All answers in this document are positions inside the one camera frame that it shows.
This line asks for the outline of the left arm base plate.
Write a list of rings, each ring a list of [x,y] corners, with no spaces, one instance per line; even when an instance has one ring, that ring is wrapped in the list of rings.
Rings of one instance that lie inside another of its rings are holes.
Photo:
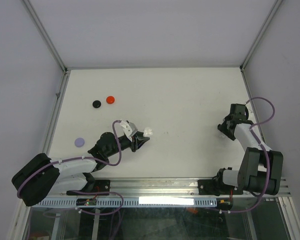
[[[67,196],[95,196],[100,193],[101,196],[108,196],[110,192],[111,181],[109,179],[95,179],[94,182],[88,182],[81,190],[70,190],[66,192]]]

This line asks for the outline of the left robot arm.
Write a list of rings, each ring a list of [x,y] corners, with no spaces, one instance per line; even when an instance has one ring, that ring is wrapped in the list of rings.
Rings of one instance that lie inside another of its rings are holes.
[[[91,195],[102,189],[92,174],[110,166],[109,157],[121,155],[126,149],[136,152],[149,140],[150,135],[141,131],[119,138],[112,132],[105,132],[88,150],[89,156],[56,160],[39,153],[13,176],[11,182],[17,197],[28,207],[59,193]]]

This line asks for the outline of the purple earbud case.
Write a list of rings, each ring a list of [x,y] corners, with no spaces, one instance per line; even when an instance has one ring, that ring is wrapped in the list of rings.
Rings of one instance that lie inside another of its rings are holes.
[[[81,147],[83,147],[85,145],[85,140],[82,137],[78,137],[78,138],[75,139],[74,145],[77,148],[81,148]]]

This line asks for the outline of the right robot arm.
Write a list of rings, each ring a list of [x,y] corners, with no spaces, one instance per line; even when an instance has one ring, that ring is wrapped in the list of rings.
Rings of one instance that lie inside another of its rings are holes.
[[[221,168],[212,178],[212,194],[219,196],[231,190],[275,196],[280,190],[284,156],[272,150],[253,130],[248,108],[232,103],[229,114],[217,129],[230,140],[237,140],[244,150],[238,170]]]

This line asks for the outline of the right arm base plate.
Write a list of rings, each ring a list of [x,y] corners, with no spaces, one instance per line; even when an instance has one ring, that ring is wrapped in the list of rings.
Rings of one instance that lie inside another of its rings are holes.
[[[227,185],[224,183],[219,183],[213,179],[199,179],[197,181],[198,194],[203,195],[213,195],[213,196],[221,196],[221,195],[243,195],[242,190],[236,189],[234,186]]]

